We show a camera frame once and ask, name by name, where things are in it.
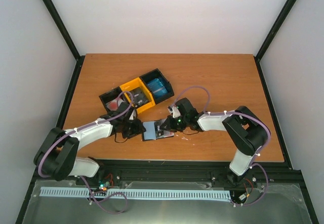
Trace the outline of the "black vip card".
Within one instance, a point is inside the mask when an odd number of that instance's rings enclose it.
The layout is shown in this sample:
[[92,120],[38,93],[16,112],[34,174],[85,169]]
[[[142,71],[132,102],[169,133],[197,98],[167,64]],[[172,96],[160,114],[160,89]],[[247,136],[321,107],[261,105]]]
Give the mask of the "black vip card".
[[162,121],[158,120],[154,122],[154,130],[155,130],[155,139],[163,139],[163,138],[170,138],[174,136],[173,132],[163,130],[160,126],[162,125]]

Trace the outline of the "black card holder wallet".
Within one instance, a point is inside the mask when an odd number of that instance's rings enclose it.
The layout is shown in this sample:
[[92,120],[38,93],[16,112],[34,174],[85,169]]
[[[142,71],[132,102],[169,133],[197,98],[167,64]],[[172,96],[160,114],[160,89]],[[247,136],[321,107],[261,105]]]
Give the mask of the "black card holder wallet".
[[155,139],[155,130],[154,130],[154,122],[155,121],[146,121],[143,122],[143,127],[145,128],[145,131],[142,133],[142,141],[153,141]]

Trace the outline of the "red white credit cards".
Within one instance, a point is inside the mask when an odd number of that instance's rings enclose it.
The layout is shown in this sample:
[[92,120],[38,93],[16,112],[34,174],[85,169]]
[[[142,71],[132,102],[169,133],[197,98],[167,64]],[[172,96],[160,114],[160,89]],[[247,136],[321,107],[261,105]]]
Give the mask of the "red white credit cards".
[[107,106],[108,110],[110,110],[110,111],[115,111],[115,110],[118,109],[119,105],[120,105],[121,103],[123,103],[123,102],[124,102],[123,99],[118,99],[118,100],[117,100],[117,99],[114,99],[114,100],[112,100],[112,101],[106,103],[106,106]]

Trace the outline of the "black bin with red cards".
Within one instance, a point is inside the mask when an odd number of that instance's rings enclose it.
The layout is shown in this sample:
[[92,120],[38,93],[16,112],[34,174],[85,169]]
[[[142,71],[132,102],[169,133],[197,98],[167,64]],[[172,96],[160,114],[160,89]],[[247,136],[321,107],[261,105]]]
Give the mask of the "black bin with red cards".
[[99,99],[101,103],[104,106],[104,109],[107,113],[110,111],[115,111],[118,109],[118,106],[121,103],[127,103],[129,104],[129,101],[127,100],[125,95],[121,95],[119,100],[117,100],[118,95],[122,92],[122,89],[120,87],[113,88],[112,90],[103,93],[99,96]]

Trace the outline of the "yellow bin with black cards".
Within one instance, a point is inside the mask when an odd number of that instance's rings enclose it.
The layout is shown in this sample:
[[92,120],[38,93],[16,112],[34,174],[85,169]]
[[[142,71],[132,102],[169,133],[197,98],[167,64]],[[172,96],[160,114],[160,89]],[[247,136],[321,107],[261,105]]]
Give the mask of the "yellow bin with black cards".
[[138,114],[155,106],[152,93],[139,77],[122,84],[120,89],[131,93],[133,99],[127,93],[124,93],[124,95],[132,103],[132,106],[137,110]]

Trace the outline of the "black bin with blue cards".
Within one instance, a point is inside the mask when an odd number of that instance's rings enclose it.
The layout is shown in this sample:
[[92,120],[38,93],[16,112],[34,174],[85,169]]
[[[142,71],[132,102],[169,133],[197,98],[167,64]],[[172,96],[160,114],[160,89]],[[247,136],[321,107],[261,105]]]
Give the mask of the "black bin with blue cards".
[[152,94],[155,104],[159,104],[174,96],[171,83],[164,77],[159,69],[154,69],[140,76],[144,85]]

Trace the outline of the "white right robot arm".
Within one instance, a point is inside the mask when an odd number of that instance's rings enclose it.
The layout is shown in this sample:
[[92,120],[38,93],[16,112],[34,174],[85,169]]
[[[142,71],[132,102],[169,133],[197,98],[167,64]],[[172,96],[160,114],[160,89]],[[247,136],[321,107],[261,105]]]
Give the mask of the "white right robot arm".
[[236,176],[244,175],[252,167],[255,158],[271,138],[269,128],[246,106],[232,111],[200,113],[194,108],[180,110],[179,107],[173,107],[172,114],[157,128],[178,132],[188,127],[198,132],[217,130],[229,134],[236,146],[229,169]]

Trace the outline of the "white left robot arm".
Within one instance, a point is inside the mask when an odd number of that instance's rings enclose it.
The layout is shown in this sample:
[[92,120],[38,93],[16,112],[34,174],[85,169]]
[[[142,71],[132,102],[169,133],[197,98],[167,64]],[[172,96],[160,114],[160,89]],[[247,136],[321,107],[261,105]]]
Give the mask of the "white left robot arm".
[[97,160],[78,157],[85,146],[121,133],[128,140],[146,131],[138,119],[137,111],[127,103],[121,103],[117,110],[100,116],[86,125],[62,130],[51,129],[34,157],[38,175],[61,181],[68,176],[85,176],[95,185],[105,180],[105,171]]

